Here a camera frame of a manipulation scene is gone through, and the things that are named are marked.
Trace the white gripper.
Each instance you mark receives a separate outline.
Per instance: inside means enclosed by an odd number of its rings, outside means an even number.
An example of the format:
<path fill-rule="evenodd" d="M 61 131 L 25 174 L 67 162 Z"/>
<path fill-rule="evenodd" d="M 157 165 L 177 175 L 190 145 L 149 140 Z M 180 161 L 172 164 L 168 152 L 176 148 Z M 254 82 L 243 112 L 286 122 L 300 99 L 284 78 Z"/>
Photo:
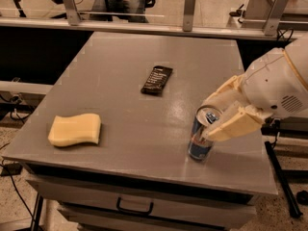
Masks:
<path fill-rule="evenodd" d="M 246 106 L 246 97 L 253 106 Z M 260 129 L 266 119 L 264 112 L 285 118 L 306 110 L 307 51 L 273 48 L 255 60 L 244 75 L 229 78 L 203 105 L 224 111 L 206 132 L 210 141 L 227 141 Z"/>

